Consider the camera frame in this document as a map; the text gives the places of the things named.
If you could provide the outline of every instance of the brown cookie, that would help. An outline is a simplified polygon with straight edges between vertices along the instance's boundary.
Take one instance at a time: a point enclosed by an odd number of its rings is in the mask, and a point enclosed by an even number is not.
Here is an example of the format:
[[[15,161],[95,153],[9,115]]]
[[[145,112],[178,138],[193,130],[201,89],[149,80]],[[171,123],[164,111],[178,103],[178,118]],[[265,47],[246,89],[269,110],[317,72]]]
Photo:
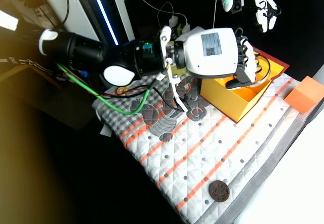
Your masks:
[[[209,194],[217,202],[224,202],[229,197],[229,188],[222,181],[214,181],[209,185]]]

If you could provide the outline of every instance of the orange stripe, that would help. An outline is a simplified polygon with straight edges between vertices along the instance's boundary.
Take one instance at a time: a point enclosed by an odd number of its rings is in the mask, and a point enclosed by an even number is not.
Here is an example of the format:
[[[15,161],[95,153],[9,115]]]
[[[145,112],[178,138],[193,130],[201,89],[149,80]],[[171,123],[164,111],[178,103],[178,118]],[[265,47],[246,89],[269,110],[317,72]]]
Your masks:
[[[198,143],[197,144],[195,144],[188,152],[187,152],[187,154],[182,158],[182,159],[180,159],[179,161],[177,161],[176,162],[176,164],[174,164],[174,166],[172,167],[172,168],[170,168],[167,172],[166,172],[166,174],[167,174],[167,176],[170,176],[170,174],[172,173],[172,172],[174,172],[179,166],[180,166],[180,164],[181,163],[183,163],[184,161],[186,161],[189,157],[190,157],[190,155],[198,148],[198,146],[200,146],[213,132],[214,132],[214,130],[216,129],[216,128],[218,128],[220,125],[221,125],[221,123],[225,120],[227,118],[227,116],[223,116],[220,120],[218,120],[218,122],[211,128],[211,130],[210,131],[208,131],[208,133],[203,137],[203,138],[201,138],[201,140],[200,141],[198,141]],[[165,177],[165,176],[163,176],[163,177],[161,177],[160,178],[160,180],[157,182],[157,186],[159,187],[160,186],[160,184],[164,181],[164,180],[166,180],[167,178]]]
[[[163,106],[163,102],[160,102],[158,105],[156,105],[154,109],[158,110],[161,106]],[[127,130],[125,130],[122,134],[120,134],[119,138],[122,140],[125,135],[127,135],[131,130],[133,130],[137,125],[139,125],[143,121],[144,121],[143,117],[135,121],[133,124],[130,125],[130,127]]]
[[[287,83],[285,83],[280,90],[277,91],[277,95],[279,95],[294,79],[291,78]],[[268,102],[268,104],[265,106],[265,108],[262,110],[262,112],[255,118],[253,121],[253,124],[255,125],[260,118],[264,115],[265,111],[271,106],[271,104],[274,102],[277,96],[273,96],[271,100]],[[237,146],[241,143],[241,141],[248,135],[248,133],[252,130],[252,126],[250,126],[246,132],[238,139],[238,141],[227,151],[227,153],[223,156],[223,161],[220,160],[210,171],[209,173],[189,192],[189,194],[186,196],[186,200],[188,201],[191,199],[195,193],[207,182],[209,178],[212,177],[212,175],[217,171],[217,169],[223,164],[223,162],[232,154],[232,152],[237,148]],[[180,210],[184,205],[186,204],[186,201],[182,200],[178,206],[176,207],[177,210]]]
[[[186,118],[181,124],[179,124],[172,132],[171,134],[174,135],[175,133],[177,133],[188,121],[190,120],[190,118]],[[143,162],[150,156],[152,155],[157,149],[159,149],[163,144],[165,143],[165,141],[160,141],[159,144],[156,144],[152,149],[150,149],[148,151],[148,154],[142,156],[142,158],[140,159],[140,163],[143,164]]]
[[[160,119],[162,116],[164,115],[164,111],[161,110],[158,113],[158,118]],[[143,125],[141,128],[139,128],[138,130],[136,130],[130,137],[128,137],[128,139],[125,142],[125,148],[128,149],[128,147],[131,145],[131,143],[137,139],[142,133],[144,133],[145,131],[147,131],[150,127],[152,126],[147,126],[146,124]]]

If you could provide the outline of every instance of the bright light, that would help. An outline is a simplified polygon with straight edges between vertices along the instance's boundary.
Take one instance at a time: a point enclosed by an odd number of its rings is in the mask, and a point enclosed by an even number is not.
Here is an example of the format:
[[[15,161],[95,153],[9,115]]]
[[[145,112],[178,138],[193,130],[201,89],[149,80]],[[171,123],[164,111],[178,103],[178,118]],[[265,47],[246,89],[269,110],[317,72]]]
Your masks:
[[[17,29],[18,19],[0,10],[0,26],[9,30]]]
[[[100,8],[101,13],[102,13],[102,15],[103,15],[103,18],[104,18],[105,21],[106,21],[106,24],[107,24],[107,26],[108,26],[108,29],[109,29],[110,33],[111,33],[111,36],[112,36],[113,40],[115,41],[115,44],[118,45],[118,41],[117,41],[117,39],[116,39],[115,33],[113,33],[112,27],[111,27],[110,22],[109,22],[109,20],[108,20],[107,14],[106,14],[106,12],[105,12],[103,6],[102,6],[101,0],[97,0],[97,3],[98,3],[98,5],[99,5],[99,8]]]

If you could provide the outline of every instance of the white quilted fabric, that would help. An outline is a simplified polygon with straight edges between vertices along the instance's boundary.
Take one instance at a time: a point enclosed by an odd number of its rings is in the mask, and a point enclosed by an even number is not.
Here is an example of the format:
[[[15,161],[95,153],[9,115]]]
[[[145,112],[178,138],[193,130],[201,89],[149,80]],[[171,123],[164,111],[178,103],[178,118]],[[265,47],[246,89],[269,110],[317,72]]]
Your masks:
[[[128,150],[185,222],[215,223],[268,159],[297,117],[298,112],[292,109],[283,119],[285,123],[275,127],[289,108],[283,99],[297,84],[288,75],[281,75],[238,124],[208,105],[207,115],[201,120],[192,121],[185,114],[180,115],[170,141],[160,141],[149,130],[134,137],[134,132],[143,123],[130,131],[123,141],[128,141]],[[274,135],[256,154],[274,128]],[[215,180],[229,185],[230,196],[206,216],[203,214],[214,203],[208,188]]]

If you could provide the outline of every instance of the quilted mat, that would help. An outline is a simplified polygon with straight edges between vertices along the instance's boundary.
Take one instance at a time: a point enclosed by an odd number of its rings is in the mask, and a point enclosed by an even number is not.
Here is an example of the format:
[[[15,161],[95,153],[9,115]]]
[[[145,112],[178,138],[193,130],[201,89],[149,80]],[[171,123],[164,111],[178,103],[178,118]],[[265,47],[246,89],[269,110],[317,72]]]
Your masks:
[[[282,74],[236,124],[200,97],[199,80],[189,75],[181,79],[177,91],[188,99],[192,110],[187,113],[168,107],[155,91],[133,116],[110,110],[99,100],[93,107],[185,222],[231,223],[235,216],[228,209],[238,204],[240,195],[293,127],[299,113],[283,99],[298,82]],[[143,78],[132,87],[150,81],[150,77]],[[157,88],[174,104],[167,79]],[[140,101],[141,96],[110,100],[123,110],[135,109]],[[215,180],[229,186],[225,202],[215,202],[209,194]]]

